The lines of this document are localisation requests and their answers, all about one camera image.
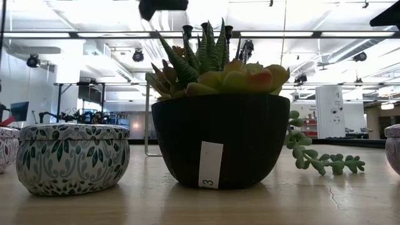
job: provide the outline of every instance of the black pot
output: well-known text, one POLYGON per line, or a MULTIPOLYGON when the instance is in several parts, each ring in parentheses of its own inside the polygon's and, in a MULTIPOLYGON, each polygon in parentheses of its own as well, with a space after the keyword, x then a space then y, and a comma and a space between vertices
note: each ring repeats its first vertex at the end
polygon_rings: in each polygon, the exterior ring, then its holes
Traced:
POLYGON ((157 138, 169 172, 199 187, 203 141, 224 144, 219 189, 263 180, 278 160, 289 119, 289 99, 269 94, 183 97, 152 105, 157 138))

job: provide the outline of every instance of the metal stand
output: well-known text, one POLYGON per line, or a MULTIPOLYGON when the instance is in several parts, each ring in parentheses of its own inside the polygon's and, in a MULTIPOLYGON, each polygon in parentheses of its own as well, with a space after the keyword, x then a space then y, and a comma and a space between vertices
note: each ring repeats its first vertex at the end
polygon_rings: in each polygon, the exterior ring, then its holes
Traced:
POLYGON ((77 83, 69 83, 69 84, 63 84, 63 83, 55 83, 54 85, 58 86, 58 102, 57 102, 57 123, 59 122, 60 118, 60 110, 61 110, 61 96, 72 86, 88 86, 88 85, 102 85, 102 91, 101 91, 101 114, 103 115, 104 112, 104 95, 106 93, 106 83, 97 83, 97 82, 77 82, 77 83))
POLYGON ((146 83, 146 114, 144 115, 144 153, 147 156, 163 156, 162 154, 149 153, 149 106, 150 106, 150 83, 146 83))

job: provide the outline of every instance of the desk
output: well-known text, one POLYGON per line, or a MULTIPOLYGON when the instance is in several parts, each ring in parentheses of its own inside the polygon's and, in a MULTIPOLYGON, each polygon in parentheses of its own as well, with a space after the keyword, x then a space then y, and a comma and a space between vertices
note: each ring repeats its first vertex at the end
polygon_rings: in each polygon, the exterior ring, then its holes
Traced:
POLYGON ((83 196, 32 196, 9 168, 0 175, 0 224, 400 224, 400 176, 383 150, 313 148, 360 155, 366 172, 320 176, 313 168, 298 170, 284 148, 270 175, 250 189, 188 189, 177 184, 161 157, 146 158, 144 146, 131 146, 119 184, 83 196))

